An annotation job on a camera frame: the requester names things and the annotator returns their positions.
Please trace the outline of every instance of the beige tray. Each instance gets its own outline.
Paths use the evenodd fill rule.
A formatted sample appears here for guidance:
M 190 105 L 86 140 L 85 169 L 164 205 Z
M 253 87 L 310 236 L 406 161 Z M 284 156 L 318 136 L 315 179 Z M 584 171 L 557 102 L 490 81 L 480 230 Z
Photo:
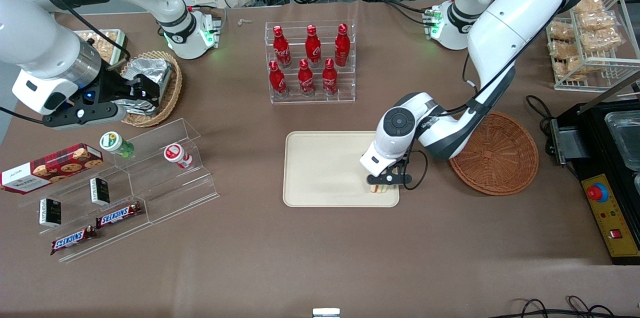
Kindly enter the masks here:
M 286 137 L 282 200 L 290 207 L 382 207 L 400 201 L 398 186 L 371 193 L 360 157 L 374 131 L 293 131 Z

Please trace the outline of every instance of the clear acrylic display stand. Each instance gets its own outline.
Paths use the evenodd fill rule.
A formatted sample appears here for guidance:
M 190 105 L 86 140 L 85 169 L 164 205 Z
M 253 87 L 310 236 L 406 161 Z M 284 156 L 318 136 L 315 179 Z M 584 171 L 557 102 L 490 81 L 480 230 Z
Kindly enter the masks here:
M 349 60 L 345 67 L 335 66 L 338 71 L 338 93 L 327 96 L 322 88 L 322 71 L 325 69 L 325 59 L 334 58 L 336 52 L 336 37 L 338 36 L 338 25 L 346 24 L 349 27 L 350 52 Z M 320 49 L 322 51 L 322 64 L 318 68 L 310 68 L 313 72 L 313 86 L 315 94 L 305 97 L 300 91 L 298 81 L 298 63 L 300 59 L 307 58 L 305 42 L 307 40 L 307 26 L 315 25 L 317 37 L 320 39 Z M 274 27 L 281 26 L 282 32 L 288 40 L 291 52 L 291 67 L 282 69 L 284 73 L 288 96 L 277 98 L 274 89 L 269 83 L 269 62 L 276 59 L 274 51 Z M 333 20 L 333 21 L 294 21 L 294 22 L 267 22 L 264 31 L 264 42 L 266 51 L 266 74 L 267 85 L 269 86 L 269 96 L 272 104 L 318 104 L 318 103 L 349 103 L 356 100 L 356 25 L 355 20 Z
M 114 162 L 106 162 L 103 164 L 105 168 L 98 172 L 89 169 L 83 172 L 87 174 L 78 174 L 82 177 L 74 179 L 75 182 L 71 184 L 54 184 L 32 193 L 38 197 L 29 198 L 31 204 L 28 207 L 34 207 L 36 211 L 41 198 L 48 197 L 61 202 L 62 225 L 44 229 L 40 233 L 50 241 L 80 232 L 89 225 L 95 227 L 96 218 L 130 204 L 141 204 L 141 214 L 96 229 L 98 236 L 59 250 L 54 257 L 60 262 L 74 261 L 219 197 L 213 177 L 202 165 L 201 155 L 194 143 L 199 136 L 184 119 L 175 120 L 128 139 L 135 147 L 132 156 L 122 158 L 103 153 L 105 159 Z M 172 143 L 179 143 L 193 157 L 190 167 L 180 168 L 165 159 L 163 150 Z M 109 205 L 99 206 L 91 202 L 89 179 L 93 177 L 108 183 Z M 51 249 L 51 243 L 46 248 L 43 254 Z

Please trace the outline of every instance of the brown wicker basket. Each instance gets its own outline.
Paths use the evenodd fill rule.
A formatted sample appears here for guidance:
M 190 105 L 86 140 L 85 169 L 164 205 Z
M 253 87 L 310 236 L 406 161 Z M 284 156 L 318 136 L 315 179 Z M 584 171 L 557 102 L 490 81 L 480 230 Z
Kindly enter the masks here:
M 178 103 L 178 97 L 180 96 L 180 89 L 183 87 L 183 73 L 180 71 L 180 67 L 178 66 L 178 62 L 176 61 L 176 59 L 164 51 L 148 51 L 146 53 L 138 55 L 136 58 L 162 58 L 171 63 L 171 65 L 173 66 L 171 76 L 169 77 L 169 82 L 164 88 L 164 97 L 162 98 L 162 103 L 160 104 L 158 113 L 156 115 L 127 113 L 124 119 L 122 119 L 122 122 L 135 127 L 153 127 L 154 125 L 160 124 L 160 122 L 166 120 L 167 117 L 169 117 L 169 115 L 171 114 L 171 111 L 173 111 L 176 107 L 176 103 Z M 124 72 L 126 72 L 130 63 L 127 63 L 122 68 L 122 75 L 124 75 Z
M 529 132 L 504 113 L 492 111 L 450 161 L 471 188 L 492 196 L 521 192 L 538 172 L 538 149 Z

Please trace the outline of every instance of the snickers logo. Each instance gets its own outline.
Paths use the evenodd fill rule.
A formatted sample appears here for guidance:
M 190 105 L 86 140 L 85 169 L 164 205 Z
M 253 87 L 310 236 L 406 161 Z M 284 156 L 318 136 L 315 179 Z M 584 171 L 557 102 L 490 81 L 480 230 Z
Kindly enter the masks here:
M 128 206 L 120 210 L 114 211 L 114 213 L 109 213 L 104 217 L 102 217 L 102 219 L 100 220 L 100 225 L 103 226 L 107 223 L 114 222 L 115 220 L 118 220 L 118 218 L 122 218 L 122 216 L 126 216 L 127 213 L 129 213 Z
M 77 233 L 66 236 L 60 240 L 55 241 L 55 245 L 53 246 L 54 250 L 58 250 L 64 246 L 68 246 L 71 243 L 75 243 L 80 241 L 85 236 L 85 230 L 79 231 Z

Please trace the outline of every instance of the brown tablecloth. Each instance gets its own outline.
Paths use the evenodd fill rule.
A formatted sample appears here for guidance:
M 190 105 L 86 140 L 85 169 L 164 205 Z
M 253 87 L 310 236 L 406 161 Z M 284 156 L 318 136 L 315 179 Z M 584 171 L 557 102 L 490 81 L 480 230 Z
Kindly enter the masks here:
M 272 106 L 265 22 L 357 14 L 357 99 L 352 104 Z M 238 26 L 238 19 L 253 20 Z M 71 17 L 61 22 L 82 25 Z M 122 29 L 135 55 L 167 50 L 147 13 L 92 15 Z M 544 154 L 540 117 L 524 96 L 559 115 L 594 97 L 551 88 L 545 40 L 522 54 L 496 110 L 532 134 L 533 184 L 488 197 L 430 160 L 420 188 L 391 209 L 289 208 L 282 202 L 285 138 L 292 131 L 372 131 L 404 94 L 427 91 L 445 108 L 473 94 L 461 80 L 465 51 L 425 40 L 423 29 L 382 3 L 230 10 L 220 48 L 180 60 L 185 84 L 167 122 L 185 118 L 220 197 L 69 264 L 48 254 L 37 213 L 0 195 L 0 315 L 5 317 L 483 317 L 519 311 L 521 298 L 568 308 L 566 295 L 638 315 L 640 267 L 610 265 L 581 186 Z M 477 78 L 471 67 L 468 77 Z M 20 113 L 33 115 L 24 106 Z M 5 170 L 121 123 L 54 131 L 14 119 L 0 146 Z M 416 160 L 414 174 L 421 163 Z

